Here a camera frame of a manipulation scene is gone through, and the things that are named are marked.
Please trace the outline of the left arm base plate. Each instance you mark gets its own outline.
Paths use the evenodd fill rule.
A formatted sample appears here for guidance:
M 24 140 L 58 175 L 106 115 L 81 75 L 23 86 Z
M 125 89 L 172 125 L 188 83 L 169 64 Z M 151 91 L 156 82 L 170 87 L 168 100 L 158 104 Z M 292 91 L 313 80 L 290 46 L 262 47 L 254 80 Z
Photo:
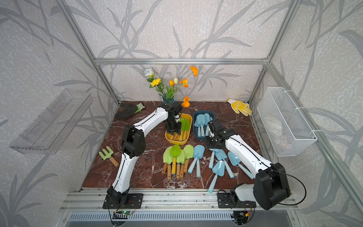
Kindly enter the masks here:
M 120 196 L 106 195 L 103 209 L 140 209 L 144 194 L 121 194 Z

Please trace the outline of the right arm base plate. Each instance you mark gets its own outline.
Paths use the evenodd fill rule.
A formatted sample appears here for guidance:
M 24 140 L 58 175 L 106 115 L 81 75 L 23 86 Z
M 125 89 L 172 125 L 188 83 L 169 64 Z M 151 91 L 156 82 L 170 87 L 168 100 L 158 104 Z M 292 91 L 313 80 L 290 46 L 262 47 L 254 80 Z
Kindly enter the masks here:
M 256 202 L 241 201 L 236 196 L 235 192 L 227 193 L 225 190 L 220 189 L 217 192 L 218 207 L 221 209 L 244 208 L 255 209 Z

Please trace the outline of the light green square shovel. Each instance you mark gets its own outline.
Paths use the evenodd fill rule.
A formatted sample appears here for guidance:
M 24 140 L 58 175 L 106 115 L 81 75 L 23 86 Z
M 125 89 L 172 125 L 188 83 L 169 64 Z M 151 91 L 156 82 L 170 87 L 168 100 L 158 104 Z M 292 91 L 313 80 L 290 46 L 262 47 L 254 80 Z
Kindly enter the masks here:
M 167 173 L 167 180 L 172 179 L 172 162 L 174 157 L 170 153 L 171 149 L 172 147 L 168 147 L 163 153 L 164 166 L 161 173 L 162 174 Z

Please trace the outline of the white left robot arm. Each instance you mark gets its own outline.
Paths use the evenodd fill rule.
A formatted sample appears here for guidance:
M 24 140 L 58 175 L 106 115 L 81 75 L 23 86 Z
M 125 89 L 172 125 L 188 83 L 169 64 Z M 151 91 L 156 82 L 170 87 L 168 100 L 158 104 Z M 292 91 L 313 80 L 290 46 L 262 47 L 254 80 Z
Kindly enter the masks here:
M 177 102 L 161 104 L 150 115 L 134 125 L 127 125 L 122 137 L 123 158 L 112 186 L 107 190 L 109 195 L 127 193 L 130 179 L 136 162 L 146 149 L 145 137 L 160 123 L 166 122 L 167 132 L 181 132 L 180 113 L 182 105 Z

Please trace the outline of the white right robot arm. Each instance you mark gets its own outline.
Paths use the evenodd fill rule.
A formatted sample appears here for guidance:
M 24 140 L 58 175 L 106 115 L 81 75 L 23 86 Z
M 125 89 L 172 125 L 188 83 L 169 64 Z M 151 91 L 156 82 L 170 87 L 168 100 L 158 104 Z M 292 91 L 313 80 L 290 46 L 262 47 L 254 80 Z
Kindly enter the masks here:
M 257 202 L 269 210 L 290 197 L 290 187 L 285 168 L 273 164 L 253 150 L 233 129 L 225 128 L 219 120 L 208 123 L 210 137 L 205 139 L 207 148 L 226 149 L 235 154 L 254 177 L 254 184 L 241 184 L 231 194 L 237 203 Z

